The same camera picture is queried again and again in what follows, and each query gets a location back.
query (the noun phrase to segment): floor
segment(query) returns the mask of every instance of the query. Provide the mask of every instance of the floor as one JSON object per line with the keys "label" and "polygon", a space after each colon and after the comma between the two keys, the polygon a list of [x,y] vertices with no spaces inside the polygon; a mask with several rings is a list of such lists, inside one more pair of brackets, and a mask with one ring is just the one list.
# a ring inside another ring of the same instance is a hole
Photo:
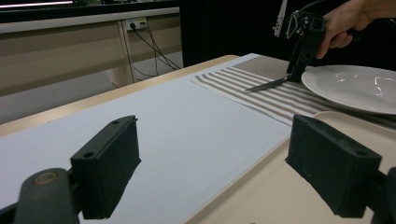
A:
{"label": "floor", "polygon": [[[164,59],[149,59],[134,63],[136,81],[160,76],[182,68],[182,54],[165,55]],[[0,97],[0,124],[21,119],[61,105],[73,103],[96,94],[115,90],[108,71],[78,77],[52,85]]]}

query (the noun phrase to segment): white plate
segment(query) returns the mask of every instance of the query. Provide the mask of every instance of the white plate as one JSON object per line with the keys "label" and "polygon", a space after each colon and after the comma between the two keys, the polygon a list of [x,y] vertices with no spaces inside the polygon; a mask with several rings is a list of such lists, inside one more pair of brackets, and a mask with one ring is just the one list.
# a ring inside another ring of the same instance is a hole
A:
{"label": "white plate", "polygon": [[307,68],[305,86],[317,95],[359,111],[396,115],[396,72],[356,65]]}

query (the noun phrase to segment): hand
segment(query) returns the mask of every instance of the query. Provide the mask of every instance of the hand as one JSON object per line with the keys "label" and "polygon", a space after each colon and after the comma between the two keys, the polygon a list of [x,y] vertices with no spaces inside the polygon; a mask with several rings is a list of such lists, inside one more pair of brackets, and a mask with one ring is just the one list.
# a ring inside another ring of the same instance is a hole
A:
{"label": "hand", "polygon": [[322,59],[328,49],[349,45],[353,36],[347,30],[360,31],[373,21],[364,13],[363,2],[349,0],[324,16],[326,31],[316,55],[318,59]]}

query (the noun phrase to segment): striped placemat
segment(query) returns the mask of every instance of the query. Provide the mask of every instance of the striped placemat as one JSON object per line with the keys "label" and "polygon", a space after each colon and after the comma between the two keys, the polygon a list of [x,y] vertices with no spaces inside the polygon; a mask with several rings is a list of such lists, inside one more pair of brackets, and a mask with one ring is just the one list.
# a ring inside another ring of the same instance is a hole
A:
{"label": "striped placemat", "polygon": [[321,111],[339,111],[396,130],[396,116],[348,110],[316,95],[302,82],[286,82],[267,91],[245,92],[247,88],[286,76],[288,65],[287,61],[258,56],[213,73],[195,76],[192,82],[289,126],[294,115],[313,117]]}

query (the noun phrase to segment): black mount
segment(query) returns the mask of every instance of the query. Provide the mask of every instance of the black mount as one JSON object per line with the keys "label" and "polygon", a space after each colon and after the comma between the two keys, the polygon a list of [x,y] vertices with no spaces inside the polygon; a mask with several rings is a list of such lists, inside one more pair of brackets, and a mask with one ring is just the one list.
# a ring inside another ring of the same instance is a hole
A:
{"label": "black mount", "polygon": [[289,81],[299,82],[305,68],[312,63],[326,29],[322,16],[304,12],[296,18],[296,43],[291,54],[287,73]]}
{"label": "black mount", "polygon": [[141,162],[135,116],[115,119],[70,159],[72,168],[27,178],[20,198],[0,210],[1,224],[71,224],[109,218]]}
{"label": "black mount", "polygon": [[327,123],[295,115],[289,164],[340,217],[363,217],[372,223],[396,223],[396,167],[378,171],[382,157]]}

